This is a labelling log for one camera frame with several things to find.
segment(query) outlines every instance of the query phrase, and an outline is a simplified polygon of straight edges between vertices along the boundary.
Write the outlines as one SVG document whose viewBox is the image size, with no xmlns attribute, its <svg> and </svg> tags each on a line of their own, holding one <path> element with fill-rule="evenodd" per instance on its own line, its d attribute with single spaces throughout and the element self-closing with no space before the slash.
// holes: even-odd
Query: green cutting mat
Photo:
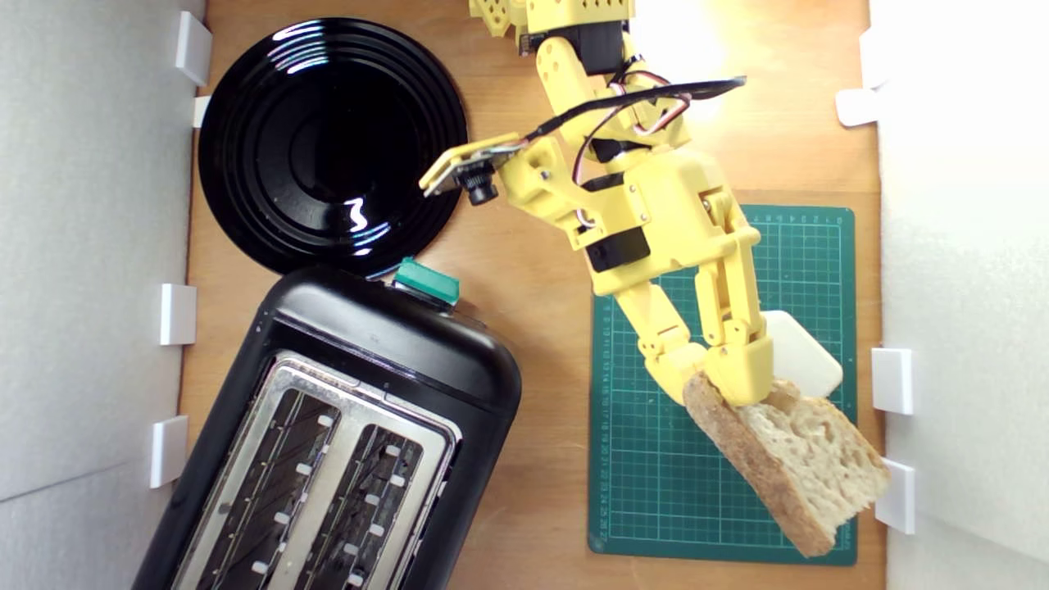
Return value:
<svg viewBox="0 0 1049 590">
<path fill-rule="evenodd" d="M 848 209 L 749 206 L 762 232 L 754 267 L 763 310 L 793 315 L 844 370 L 831 396 L 856 421 L 855 218 Z M 694 271 L 659 283 L 693 335 Z M 599 553 L 852 565 L 855 519 L 827 555 L 806 560 L 744 479 L 660 392 L 637 336 L 611 297 L 594 300 L 590 534 Z"/>
</svg>

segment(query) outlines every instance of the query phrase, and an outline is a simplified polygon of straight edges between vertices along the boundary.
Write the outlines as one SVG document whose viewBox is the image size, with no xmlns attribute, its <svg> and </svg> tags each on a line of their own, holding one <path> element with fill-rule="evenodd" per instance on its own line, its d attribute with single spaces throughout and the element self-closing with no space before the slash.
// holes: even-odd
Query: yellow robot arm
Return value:
<svg viewBox="0 0 1049 590">
<path fill-rule="evenodd" d="M 638 333 L 652 378 L 678 403 L 705 371 L 733 405 L 763 400 L 772 381 L 772 342 L 758 310 L 747 224 L 718 166 L 679 149 L 690 100 L 742 80 L 670 85 L 648 71 L 623 22 L 633 2 L 470 0 L 495 36 L 515 26 L 521 52 L 534 52 L 554 112 L 524 135 L 453 148 L 420 183 L 427 194 L 466 188 L 471 203 L 496 196 L 498 174 L 516 208 L 560 228 L 584 251 L 594 292 L 612 295 Z M 603 77 L 595 89 L 593 77 Z M 558 130 L 574 159 L 550 136 Z M 604 174 L 582 180 L 582 160 Z M 652 279 L 694 268 L 704 349 Z"/>
</svg>

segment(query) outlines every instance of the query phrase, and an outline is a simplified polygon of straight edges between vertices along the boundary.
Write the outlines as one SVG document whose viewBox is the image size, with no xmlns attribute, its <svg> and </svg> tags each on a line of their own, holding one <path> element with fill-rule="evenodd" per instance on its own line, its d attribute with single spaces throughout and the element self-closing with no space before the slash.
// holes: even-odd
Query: wooden table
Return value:
<svg viewBox="0 0 1049 590">
<path fill-rule="evenodd" d="M 640 0 L 664 2 L 667 0 Z M 880 340 L 879 181 L 871 128 L 845 130 L 834 92 L 859 84 L 864 0 L 700 1 L 730 71 L 750 83 L 694 135 L 745 203 L 848 206 L 857 217 L 859 421 L 882 447 L 871 408 L 870 355 Z M 459 85 L 473 138 L 524 131 L 550 108 L 531 60 L 491 39 L 466 2 L 428 0 L 210 0 L 212 83 L 255 41 L 291 23 L 358 16 L 427 45 Z M 202 93 L 211 88 L 202 88 Z M 458 277 L 463 294 L 513 352 L 524 392 L 450 587 L 454 589 L 881 589 L 885 531 L 861 517 L 853 568 L 596 555 L 586 548 L 591 298 L 585 262 L 556 230 L 501 201 L 464 205 L 420 257 Z M 198 288 L 197 343 L 186 351 L 180 412 L 191 439 L 276 276 L 216 226 L 194 181 L 189 283 Z"/>
</svg>

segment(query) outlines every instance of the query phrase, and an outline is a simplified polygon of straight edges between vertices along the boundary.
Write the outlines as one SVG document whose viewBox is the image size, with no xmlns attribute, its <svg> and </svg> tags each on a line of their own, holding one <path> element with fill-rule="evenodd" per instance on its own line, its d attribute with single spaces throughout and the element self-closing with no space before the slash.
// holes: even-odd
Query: bread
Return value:
<svg viewBox="0 0 1049 590">
<path fill-rule="evenodd" d="M 701 373 L 684 401 L 807 557 L 829 552 L 837 528 L 889 486 L 889 469 L 852 422 L 787 381 L 775 381 L 765 401 L 732 408 Z"/>
</svg>

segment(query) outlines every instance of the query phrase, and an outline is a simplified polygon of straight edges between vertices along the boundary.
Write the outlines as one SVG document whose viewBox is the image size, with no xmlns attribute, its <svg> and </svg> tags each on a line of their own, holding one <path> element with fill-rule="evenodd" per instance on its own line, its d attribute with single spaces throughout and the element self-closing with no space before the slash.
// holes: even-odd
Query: black plate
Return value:
<svg viewBox="0 0 1049 590">
<path fill-rule="evenodd" d="M 259 41 L 222 77 L 200 129 L 200 181 L 219 226 L 259 264 L 372 277 L 447 223 L 459 191 L 424 198 L 416 182 L 466 142 L 455 87 L 425 47 L 320 19 Z"/>
</svg>

